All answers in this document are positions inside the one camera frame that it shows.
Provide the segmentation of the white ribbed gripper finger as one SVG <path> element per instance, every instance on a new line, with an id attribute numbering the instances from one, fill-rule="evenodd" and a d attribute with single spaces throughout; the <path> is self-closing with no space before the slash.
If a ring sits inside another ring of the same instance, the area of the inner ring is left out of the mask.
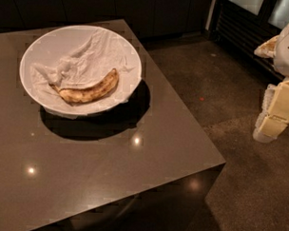
<path id="1" fill-rule="evenodd" d="M 261 113 L 258 116 L 258 119 L 255 123 L 255 129 L 253 130 L 252 133 L 253 138 L 258 143 L 268 144 L 274 140 L 273 137 L 263 134 L 263 132 L 261 131 L 261 127 L 263 121 L 267 117 L 267 109 L 272 103 L 275 94 L 275 87 L 276 87 L 275 85 L 269 84 L 264 92 L 263 102 L 261 104 Z"/>

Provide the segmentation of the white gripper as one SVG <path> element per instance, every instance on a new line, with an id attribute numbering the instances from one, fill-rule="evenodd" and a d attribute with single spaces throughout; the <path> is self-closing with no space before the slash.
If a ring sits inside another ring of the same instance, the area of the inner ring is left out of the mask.
<path id="1" fill-rule="evenodd" d="M 278 73 L 289 77 L 289 23 L 279 34 L 274 52 L 274 67 Z M 275 87 L 272 103 L 263 121 L 263 134 L 277 138 L 289 125 L 289 78 Z"/>

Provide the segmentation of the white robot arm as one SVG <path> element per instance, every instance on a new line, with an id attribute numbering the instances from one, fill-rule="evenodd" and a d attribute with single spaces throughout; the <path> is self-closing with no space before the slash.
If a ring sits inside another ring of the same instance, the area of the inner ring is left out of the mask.
<path id="1" fill-rule="evenodd" d="M 276 140 L 289 125 L 289 23 L 254 53 L 260 58 L 271 58 L 274 70 L 284 76 L 278 85 L 267 86 L 253 131 L 255 141 L 266 144 Z"/>

